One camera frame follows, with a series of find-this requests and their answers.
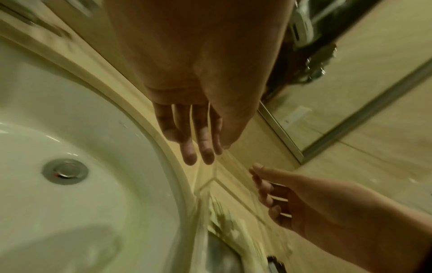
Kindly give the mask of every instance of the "mirror frame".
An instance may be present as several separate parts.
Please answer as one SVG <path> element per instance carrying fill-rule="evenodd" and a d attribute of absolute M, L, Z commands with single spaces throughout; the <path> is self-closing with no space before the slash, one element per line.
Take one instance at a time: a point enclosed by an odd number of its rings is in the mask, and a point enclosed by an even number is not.
<path fill-rule="evenodd" d="M 365 104 L 355 113 L 348 116 L 338 125 L 333 127 L 330 131 L 325 133 L 321 138 L 317 139 L 311 145 L 306 147 L 303 151 L 300 150 L 293 140 L 289 137 L 288 133 L 281 127 L 279 122 L 273 117 L 266 106 L 261 102 L 258 112 L 270 125 L 270 127 L 279 136 L 282 142 L 287 146 L 295 158 L 304 164 L 311 158 L 318 155 L 325 150 L 328 146 L 339 140 L 350 131 L 360 126 L 363 122 L 367 121 L 373 115 L 377 114 L 392 102 L 402 97 L 416 86 L 424 82 L 427 78 L 432 76 L 432 58 L 413 70 L 410 74 L 390 86 L 383 91 L 376 98 Z"/>

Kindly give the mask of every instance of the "hand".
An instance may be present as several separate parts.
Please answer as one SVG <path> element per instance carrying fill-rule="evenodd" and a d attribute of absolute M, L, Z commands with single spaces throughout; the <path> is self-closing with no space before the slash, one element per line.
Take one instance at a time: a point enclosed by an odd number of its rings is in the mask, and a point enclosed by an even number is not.
<path fill-rule="evenodd" d="M 215 159 L 212 146 L 221 154 L 240 137 L 258 109 L 293 3 L 107 1 L 119 43 L 149 91 L 159 126 L 180 144 L 187 164 L 197 160 L 190 109 L 205 163 Z"/>
<path fill-rule="evenodd" d="M 431 250 L 432 217 L 376 192 L 259 164 L 250 172 L 275 223 L 368 271 L 413 273 Z"/>

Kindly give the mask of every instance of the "white sink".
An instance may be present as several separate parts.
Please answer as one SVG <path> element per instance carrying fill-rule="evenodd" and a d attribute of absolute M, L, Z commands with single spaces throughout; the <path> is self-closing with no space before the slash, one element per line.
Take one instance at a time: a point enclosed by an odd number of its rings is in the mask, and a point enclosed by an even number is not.
<path fill-rule="evenodd" d="M 88 177 L 48 181 L 44 164 Z M 188 263 L 185 198 L 164 154 L 124 112 L 0 39 L 0 272 L 161 273 Z"/>

